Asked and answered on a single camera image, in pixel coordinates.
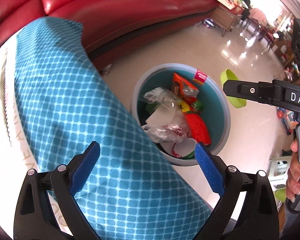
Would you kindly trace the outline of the person's right hand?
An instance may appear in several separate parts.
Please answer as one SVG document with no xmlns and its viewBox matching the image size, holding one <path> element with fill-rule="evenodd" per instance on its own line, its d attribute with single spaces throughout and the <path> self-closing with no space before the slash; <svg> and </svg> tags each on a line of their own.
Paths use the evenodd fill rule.
<svg viewBox="0 0 300 240">
<path fill-rule="evenodd" d="M 295 202 L 295 197 L 300 194 L 300 163 L 298 161 L 298 140 L 295 139 L 291 146 L 292 158 L 286 181 L 286 197 Z"/>
</svg>

